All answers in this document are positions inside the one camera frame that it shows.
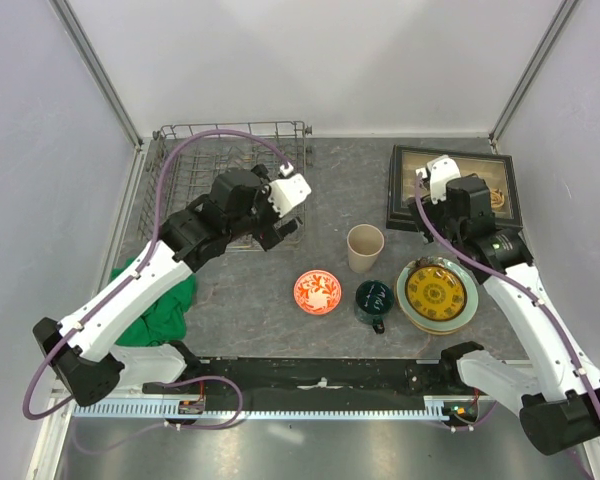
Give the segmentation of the white orange patterned bowl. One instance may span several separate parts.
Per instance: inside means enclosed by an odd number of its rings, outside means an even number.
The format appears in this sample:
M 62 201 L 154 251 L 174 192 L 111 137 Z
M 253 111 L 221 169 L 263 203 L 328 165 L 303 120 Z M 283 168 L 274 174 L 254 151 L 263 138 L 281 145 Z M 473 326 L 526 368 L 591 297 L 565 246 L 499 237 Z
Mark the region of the white orange patterned bowl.
M 342 288 L 339 280 L 325 270 L 310 270 L 302 274 L 293 287 L 296 305 L 305 313 L 322 316 L 340 303 Z

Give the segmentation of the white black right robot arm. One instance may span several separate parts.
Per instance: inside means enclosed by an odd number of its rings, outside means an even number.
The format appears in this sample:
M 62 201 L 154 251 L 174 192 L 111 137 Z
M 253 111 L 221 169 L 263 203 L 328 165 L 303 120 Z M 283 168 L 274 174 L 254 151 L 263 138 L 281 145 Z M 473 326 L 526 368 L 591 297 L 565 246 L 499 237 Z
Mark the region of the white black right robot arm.
M 491 396 L 545 455 L 600 437 L 600 369 L 557 314 L 519 233 L 497 225 L 486 182 L 420 168 L 409 208 L 426 242 L 448 249 L 496 302 L 533 366 L 526 376 L 463 344 L 438 368 L 440 386 Z

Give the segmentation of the dark teal mug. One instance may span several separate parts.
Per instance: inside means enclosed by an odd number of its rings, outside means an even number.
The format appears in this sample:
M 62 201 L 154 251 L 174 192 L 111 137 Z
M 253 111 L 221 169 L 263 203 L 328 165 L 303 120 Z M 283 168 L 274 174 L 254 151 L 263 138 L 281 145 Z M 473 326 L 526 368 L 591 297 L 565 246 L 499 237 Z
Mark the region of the dark teal mug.
M 393 290 L 379 280 L 366 280 L 355 292 L 354 315 L 378 334 L 385 333 L 385 318 L 395 304 Z

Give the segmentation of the green flower plate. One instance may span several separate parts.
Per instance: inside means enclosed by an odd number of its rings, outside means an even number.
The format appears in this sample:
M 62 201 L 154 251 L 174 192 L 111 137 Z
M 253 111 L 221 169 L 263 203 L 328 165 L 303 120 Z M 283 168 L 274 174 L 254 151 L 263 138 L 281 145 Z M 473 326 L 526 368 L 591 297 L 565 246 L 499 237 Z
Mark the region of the green flower plate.
M 477 292 L 476 283 L 471 278 L 470 274 L 467 271 L 465 271 L 459 264 L 443 257 L 421 257 L 417 260 L 410 262 L 402 269 L 401 273 L 397 277 L 395 281 L 394 293 L 396 291 L 396 287 L 404 287 L 405 293 L 405 285 L 408 275 L 417 267 L 429 265 L 439 265 L 446 267 L 459 276 L 467 291 L 467 304 L 465 310 L 455 319 L 469 319 L 470 317 L 473 318 L 477 311 L 479 303 L 479 296 Z

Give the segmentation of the yellow patterned plate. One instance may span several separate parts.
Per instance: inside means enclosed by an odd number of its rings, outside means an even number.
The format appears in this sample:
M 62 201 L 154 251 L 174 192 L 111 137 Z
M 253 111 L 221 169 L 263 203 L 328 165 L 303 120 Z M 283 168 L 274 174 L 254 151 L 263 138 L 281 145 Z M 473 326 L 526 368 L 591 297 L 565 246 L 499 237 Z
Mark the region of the yellow patterned plate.
M 407 277 L 405 294 L 418 315 L 434 322 L 455 319 L 467 304 L 467 291 L 459 276 L 439 265 L 415 268 Z

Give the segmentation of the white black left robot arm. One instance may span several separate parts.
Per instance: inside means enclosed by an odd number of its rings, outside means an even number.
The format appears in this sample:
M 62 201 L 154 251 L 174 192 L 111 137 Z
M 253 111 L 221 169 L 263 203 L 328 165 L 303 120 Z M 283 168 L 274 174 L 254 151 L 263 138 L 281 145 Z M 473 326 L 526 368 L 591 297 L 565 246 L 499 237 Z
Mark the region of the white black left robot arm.
M 231 168 L 211 190 L 171 214 L 119 276 L 60 321 L 43 318 L 33 335 L 76 403 L 87 407 L 123 385 L 164 383 L 188 393 L 199 382 L 196 358 L 175 341 L 119 347 L 124 331 L 175 285 L 246 236 L 270 250 L 300 225 L 287 216 L 309 196 L 302 174 L 283 167 L 277 179 L 258 164 Z

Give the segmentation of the beige cup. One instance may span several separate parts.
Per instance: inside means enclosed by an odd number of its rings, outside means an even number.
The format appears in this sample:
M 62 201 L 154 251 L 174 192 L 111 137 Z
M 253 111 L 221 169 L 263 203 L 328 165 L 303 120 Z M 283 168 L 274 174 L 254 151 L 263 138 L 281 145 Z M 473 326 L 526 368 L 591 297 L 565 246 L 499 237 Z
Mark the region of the beige cup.
M 356 273 L 368 272 L 385 246 L 383 233 L 370 224 L 354 226 L 346 240 L 349 267 Z

